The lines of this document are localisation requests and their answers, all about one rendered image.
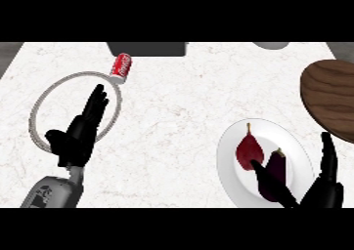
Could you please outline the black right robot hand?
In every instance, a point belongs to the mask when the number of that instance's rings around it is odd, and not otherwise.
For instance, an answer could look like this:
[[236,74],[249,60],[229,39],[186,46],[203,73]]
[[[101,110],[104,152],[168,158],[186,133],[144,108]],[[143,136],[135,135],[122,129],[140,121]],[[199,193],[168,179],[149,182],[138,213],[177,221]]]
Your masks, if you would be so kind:
[[337,156],[332,140],[328,132],[320,133],[322,138],[322,161],[320,173],[310,188],[307,189],[301,201],[297,202],[288,187],[277,178],[267,172],[261,164],[252,160],[258,184],[283,208],[340,208],[343,203],[343,185],[335,181]]

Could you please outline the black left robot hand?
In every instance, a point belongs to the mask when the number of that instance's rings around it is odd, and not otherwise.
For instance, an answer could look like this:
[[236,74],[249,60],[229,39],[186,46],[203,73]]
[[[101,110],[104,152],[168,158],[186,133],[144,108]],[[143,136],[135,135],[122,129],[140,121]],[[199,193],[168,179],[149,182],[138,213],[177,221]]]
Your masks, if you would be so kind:
[[103,85],[97,84],[87,100],[84,111],[75,116],[67,130],[48,130],[44,137],[49,151],[58,156],[58,167],[84,167],[92,150],[97,126],[107,105]]

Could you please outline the dark purple eggplant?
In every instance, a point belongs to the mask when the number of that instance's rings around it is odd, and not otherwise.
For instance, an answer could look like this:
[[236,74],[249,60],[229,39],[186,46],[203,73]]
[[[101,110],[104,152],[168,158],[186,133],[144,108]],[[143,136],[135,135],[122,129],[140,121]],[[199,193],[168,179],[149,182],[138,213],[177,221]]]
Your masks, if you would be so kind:
[[[270,153],[264,168],[272,176],[280,181],[280,183],[285,184],[285,155],[280,151],[280,148],[277,148]],[[264,184],[258,184],[258,193],[269,202],[276,201]]]

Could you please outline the white marble bowl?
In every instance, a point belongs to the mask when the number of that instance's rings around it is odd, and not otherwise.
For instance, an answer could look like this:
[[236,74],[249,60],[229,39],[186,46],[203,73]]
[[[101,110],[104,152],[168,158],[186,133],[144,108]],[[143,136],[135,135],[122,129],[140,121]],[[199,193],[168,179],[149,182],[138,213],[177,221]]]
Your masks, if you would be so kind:
[[110,131],[118,120],[122,94],[119,85],[110,82],[109,76],[95,71],[82,71],[58,79],[41,92],[29,111],[29,138],[35,146],[45,152],[49,145],[42,133],[51,125],[64,126],[81,113],[95,84],[103,85],[109,105],[98,125],[95,141],[98,142]]

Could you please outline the white plate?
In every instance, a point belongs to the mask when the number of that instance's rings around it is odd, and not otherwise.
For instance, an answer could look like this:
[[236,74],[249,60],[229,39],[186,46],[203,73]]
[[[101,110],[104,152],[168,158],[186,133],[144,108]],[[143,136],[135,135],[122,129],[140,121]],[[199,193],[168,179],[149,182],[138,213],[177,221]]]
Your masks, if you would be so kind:
[[215,169],[218,180],[230,201],[240,208],[279,208],[258,193],[255,172],[242,169],[235,150],[246,132],[251,132],[264,153],[263,164],[270,153],[280,149],[285,156],[285,186],[297,201],[314,180],[307,153],[288,131],[273,122],[251,118],[235,122],[224,130],[215,148]]

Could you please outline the dark red pear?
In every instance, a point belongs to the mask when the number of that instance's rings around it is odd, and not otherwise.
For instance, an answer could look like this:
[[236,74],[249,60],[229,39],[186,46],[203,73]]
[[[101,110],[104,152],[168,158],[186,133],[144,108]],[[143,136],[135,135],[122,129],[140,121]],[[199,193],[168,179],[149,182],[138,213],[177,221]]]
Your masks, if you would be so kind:
[[235,157],[245,171],[251,171],[254,169],[251,165],[252,160],[255,160],[258,163],[263,163],[264,161],[264,152],[251,133],[251,124],[246,124],[246,134],[236,145]]

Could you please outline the red soda can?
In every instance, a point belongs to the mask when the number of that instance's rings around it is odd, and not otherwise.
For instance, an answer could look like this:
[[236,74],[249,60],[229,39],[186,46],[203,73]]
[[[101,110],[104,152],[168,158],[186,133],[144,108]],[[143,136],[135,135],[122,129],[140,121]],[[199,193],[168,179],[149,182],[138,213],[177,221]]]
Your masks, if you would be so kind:
[[122,84],[126,80],[129,67],[131,67],[131,56],[121,53],[116,58],[109,72],[109,81],[113,84]]

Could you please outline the round brown wooden board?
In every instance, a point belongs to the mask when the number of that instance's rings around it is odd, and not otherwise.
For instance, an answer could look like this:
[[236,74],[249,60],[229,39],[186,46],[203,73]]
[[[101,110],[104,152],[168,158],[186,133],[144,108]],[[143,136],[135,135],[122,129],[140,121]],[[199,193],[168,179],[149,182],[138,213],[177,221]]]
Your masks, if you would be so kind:
[[300,98],[322,128],[354,144],[354,63],[311,62],[300,75]]

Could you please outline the dark grey appliance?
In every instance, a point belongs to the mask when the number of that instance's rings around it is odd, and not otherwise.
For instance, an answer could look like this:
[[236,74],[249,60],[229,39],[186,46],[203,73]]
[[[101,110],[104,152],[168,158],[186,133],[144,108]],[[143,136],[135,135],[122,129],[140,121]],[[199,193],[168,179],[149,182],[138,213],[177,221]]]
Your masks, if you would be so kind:
[[107,42],[110,54],[121,53],[131,57],[183,57],[186,55],[184,42]]

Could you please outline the grey round object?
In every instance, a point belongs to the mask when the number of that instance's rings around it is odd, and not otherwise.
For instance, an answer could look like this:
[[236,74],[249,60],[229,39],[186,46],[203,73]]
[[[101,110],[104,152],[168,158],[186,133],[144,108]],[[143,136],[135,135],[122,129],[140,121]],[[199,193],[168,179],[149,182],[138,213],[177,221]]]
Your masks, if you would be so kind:
[[266,50],[280,50],[288,42],[252,42],[260,48]]

